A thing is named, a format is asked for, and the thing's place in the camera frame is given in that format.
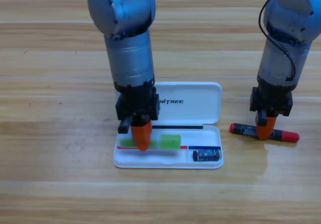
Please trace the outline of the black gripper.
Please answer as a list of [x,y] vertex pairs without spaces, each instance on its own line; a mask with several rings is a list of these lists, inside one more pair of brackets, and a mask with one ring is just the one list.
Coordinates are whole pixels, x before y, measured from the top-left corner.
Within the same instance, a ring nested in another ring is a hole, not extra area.
[[150,145],[151,120],[158,119],[160,110],[159,94],[154,83],[155,79],[152,78],[139,86],[114,84],[120,93],[115,105],[120,120],[118,133],[126,134],[131,127],[132,139],[141,151],[146,151]]
[[259,140],[266,140],[272,134],[276,117],[289,116],[292,106],[293,86],[274,85],[257,77],[258,86],[252,88],[250,110],[256,114],[256,133]]

